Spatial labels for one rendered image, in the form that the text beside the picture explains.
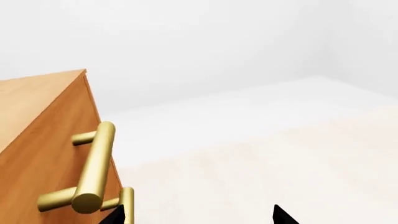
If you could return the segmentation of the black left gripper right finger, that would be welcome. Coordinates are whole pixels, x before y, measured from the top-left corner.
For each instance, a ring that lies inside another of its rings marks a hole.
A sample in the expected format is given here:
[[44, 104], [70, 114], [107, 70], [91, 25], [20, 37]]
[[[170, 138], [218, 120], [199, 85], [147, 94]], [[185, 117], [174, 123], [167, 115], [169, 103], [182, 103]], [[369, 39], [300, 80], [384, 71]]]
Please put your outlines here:
[[274, 205], [273, 222], [274, 224], [299, 224], [296, 220], [294, 220], [294, 218], [292, 218], [285, 210], [283, 210], [278, 205]]

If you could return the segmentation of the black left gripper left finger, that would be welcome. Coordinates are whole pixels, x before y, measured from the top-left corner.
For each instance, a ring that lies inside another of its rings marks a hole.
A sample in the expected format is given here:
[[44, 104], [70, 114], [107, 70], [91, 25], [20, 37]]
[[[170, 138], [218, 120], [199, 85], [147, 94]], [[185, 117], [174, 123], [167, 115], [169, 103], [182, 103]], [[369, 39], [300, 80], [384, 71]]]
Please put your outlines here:
[[99, 224], [124, 224], [125, 213], [124, 205], [119, 205], [108, 216], [106, 216]]

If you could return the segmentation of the wooden drawer cabinet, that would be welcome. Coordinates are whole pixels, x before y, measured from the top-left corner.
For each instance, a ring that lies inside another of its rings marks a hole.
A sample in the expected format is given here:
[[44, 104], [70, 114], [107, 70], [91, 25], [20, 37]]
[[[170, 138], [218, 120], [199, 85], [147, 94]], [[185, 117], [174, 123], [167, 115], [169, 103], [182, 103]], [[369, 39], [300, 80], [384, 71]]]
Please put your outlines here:
[[107, 212], [39, 212], [39, 195], [77, 185], [100, 123], [86, 70], [0, 81], [0, 224], [99, 224]]

